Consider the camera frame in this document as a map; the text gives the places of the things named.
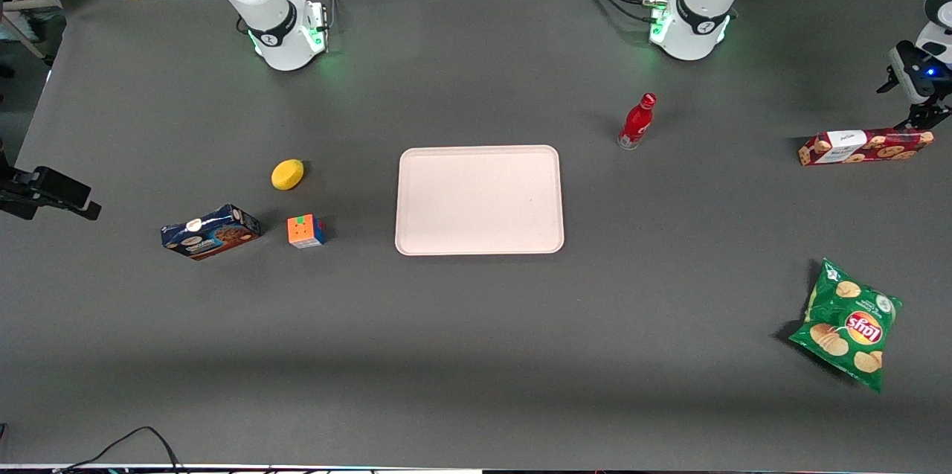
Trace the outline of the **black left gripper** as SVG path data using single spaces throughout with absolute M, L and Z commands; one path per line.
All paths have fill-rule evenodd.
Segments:
M 930 130 L 951 115 L 949 106 L 942 106 L 951 92 L 951 71 L 942 61 L 924 61 L 921 64 L 921 96 L 923 106 L 910 106 L 908 117 L 895 125 L 897 130 Z

